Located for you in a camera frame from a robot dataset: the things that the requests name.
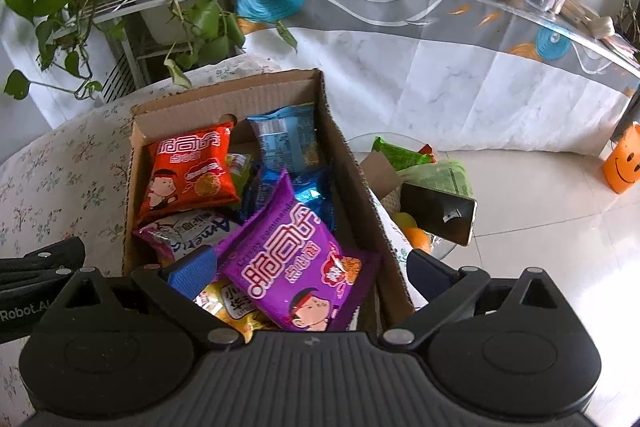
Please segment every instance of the cardboard box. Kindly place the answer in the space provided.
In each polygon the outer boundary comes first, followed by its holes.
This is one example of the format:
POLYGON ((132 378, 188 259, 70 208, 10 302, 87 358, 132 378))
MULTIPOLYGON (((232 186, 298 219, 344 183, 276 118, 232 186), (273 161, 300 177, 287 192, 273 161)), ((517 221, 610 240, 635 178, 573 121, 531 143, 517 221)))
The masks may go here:
POLYGON ((132 154, 123 273, 127 275, 138 266, 156 261, 153 249, 132 234, 153 168, 144 150, 146 144, 199 129, 233 115, 238 124, 231 135, 230 150, 255 150, 256 139, 246 117, 305 102, 316 103, 316 135, 320 152, 334 168, 336 239, 339 243, 353 243, 362 250, 377 251, 383 255, 376 285, 384 327, 391 327, 413 313, 362 170, 329 112, 319 70, 259 74, 188 90, 132 108, 132 154))

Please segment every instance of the table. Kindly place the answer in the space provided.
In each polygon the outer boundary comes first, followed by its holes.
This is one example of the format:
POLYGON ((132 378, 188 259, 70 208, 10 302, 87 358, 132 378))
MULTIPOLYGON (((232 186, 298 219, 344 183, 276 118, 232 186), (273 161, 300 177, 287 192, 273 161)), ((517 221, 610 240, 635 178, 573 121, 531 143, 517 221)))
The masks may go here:
POLYGON ((304 0, 284 23, 297 51, 260 23, 246 26, 245 49, 321 68, 346 139, 373 130, 436 150, 598 154, 640 83, 523 0, 304 0))

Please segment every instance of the snack bag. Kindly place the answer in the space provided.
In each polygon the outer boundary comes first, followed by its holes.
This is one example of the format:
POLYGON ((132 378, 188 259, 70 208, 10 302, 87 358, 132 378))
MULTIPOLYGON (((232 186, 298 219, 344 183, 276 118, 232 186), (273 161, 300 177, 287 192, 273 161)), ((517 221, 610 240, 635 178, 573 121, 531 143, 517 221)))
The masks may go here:
POLYGON ((216 247, 237 228, 219 213, 203 209, 161 217, 133 233, 156 250, 158 263, 167 266, 201 245, 216 247))
POLYGON ((271 199, 219 245, 220 271, 276 325, 344 331, 380 255, 342 251, 322 220, 294 197, 286 172, 271 199))
POLYGON ((233 124, 162 140, 138 213, 138 224, 182 210, 238 203, 225 156, 233 124))
MULTIPOLYGON (((423 147, 420 151, 431 150, 431 147, 423 147)), ((398 147, 392 145, 389 142, 384 141, 380 136, 377 136, 371 147, 372 151, 380 151, 389 160, 391 166, 396 171, 413 167, 414 165, 422 165, 425 163, 436 163, 435 158, 430 153, 421 153, 410 151, 404 147, 398 147)))
MULTIPOLYGON (((291 185, 296 199, 314 211, 327 228, 333 232, 335 230, 335 213, 331 196, 330 174, 329 167, 302 172, 302 174, 291 178, 291 185)), ((254 209, 250 215, 267 204, 279 178, 279 172, 272 171, 265 166, 260 168, 256 176, 257 190, 254 209)))
POLYGON ((318 167, 313 103, 289 105, 247 120, 260 142, 262 162, 267 168, 303 172, 318 167))
MULTIPOLYGON (((238 196, 242 195, 246 182, 249 181, 251 174, 251 161, 253 156, 250 154, 234 154, 229 153, 225 157, 226 167, 231 174, 231 181, 234 182, 234 188, 238 196)), ((230 204, 232 210, 239 210, 241 203, 230 204)))
POLYGON ((193 301, 242 333, 245 342, 251 340, 255 330, 278 329, 229 279, 219 278, 205 286, 193 301))

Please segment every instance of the blue gripper pad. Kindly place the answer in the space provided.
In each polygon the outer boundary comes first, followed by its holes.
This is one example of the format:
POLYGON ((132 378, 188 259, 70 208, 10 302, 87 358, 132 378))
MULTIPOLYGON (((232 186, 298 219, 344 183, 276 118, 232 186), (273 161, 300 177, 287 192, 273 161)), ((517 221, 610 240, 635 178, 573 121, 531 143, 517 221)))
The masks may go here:
POLYGON ((218 260, 213 248, 204 245, 162 268, 161 277, 171 288, 193 300, 213 280, 217 269, 218 260))

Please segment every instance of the purple snack bag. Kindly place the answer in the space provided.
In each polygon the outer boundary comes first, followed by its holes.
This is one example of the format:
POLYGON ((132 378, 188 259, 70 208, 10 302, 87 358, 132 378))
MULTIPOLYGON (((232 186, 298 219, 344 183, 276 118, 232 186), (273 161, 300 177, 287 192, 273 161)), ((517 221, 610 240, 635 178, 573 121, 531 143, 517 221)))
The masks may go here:
POLYGON ((220 243, 218 262, 281 328, 344 331, 373 283, 380 254, 341 251, 322 220, 296 200, 283 171, 267 205, 220 243))

